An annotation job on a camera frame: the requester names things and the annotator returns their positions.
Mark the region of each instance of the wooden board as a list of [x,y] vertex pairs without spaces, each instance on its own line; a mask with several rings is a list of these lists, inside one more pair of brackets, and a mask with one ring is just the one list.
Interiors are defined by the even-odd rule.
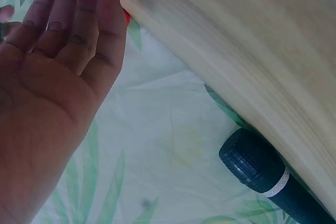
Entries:
[[336,0],[122,0],[336,217]]

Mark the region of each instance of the black microphone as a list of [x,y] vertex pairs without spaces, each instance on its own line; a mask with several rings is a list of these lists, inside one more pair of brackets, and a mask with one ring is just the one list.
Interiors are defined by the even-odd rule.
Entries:
[[290,174],[276,150],[246,129],[232,134],[219,157],[241,183],[263,194],[300,224],[334,224],[335,220]]

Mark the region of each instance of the finger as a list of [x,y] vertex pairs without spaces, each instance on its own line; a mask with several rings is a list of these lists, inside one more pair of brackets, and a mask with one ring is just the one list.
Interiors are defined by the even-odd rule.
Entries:
[[34,0],[22,24],[10,34],[4,45],[26,53],[45,30],[54,0]]
[[14,8],[11,5],[6,5],[0,8],[0,22],[3,23],[11,19],[13,14],[14,14]]
[[4,39],[7,38],[11,32],[17,28],[21,23],[20,22],[6,22],[2,23],[0,26],[0,38]]
[[81,77],[102,102],[121,71],[125,50],[127,24],[120,0],[99,0],[97,19],[99,37],[96,55]]
[[96,48],[98,37],[97,1],[77,0],[71,37],[55,58],[77,74],[82,72],[93,57]]
[[76,0],[55,0],[48,29],[41,35],[33,52],[41,51],[47,57],[55,57],[68,41],[71,33]]

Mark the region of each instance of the microphone grille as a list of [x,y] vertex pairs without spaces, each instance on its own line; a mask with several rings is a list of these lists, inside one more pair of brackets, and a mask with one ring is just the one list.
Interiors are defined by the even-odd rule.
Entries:
[[219,157],[239,181],[258,193],[279,182],[285,165],[261,135],[239,129],[223,144]]

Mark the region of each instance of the hand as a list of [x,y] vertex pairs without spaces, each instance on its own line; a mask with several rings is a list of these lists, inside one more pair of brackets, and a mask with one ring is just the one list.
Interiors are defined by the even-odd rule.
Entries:
[[119,0],[34,0],[0,45],[0,223],[30,222],[56,187],[121,70],[126,27]]

